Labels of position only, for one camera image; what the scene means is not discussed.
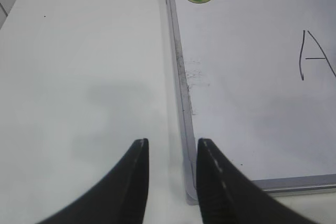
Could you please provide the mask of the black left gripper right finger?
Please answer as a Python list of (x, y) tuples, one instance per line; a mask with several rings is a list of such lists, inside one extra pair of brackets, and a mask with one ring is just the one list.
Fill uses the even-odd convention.
[(312, 223), (253, 184), (208, 138), (198, 140), (196, 191), (203, 223)]

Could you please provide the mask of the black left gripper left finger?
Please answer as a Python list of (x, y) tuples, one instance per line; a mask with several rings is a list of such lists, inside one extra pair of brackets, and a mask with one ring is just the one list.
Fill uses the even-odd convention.
[(135, 140), (105, 177), (43, 223), (142, 223), (149, 191), (149, 141)]

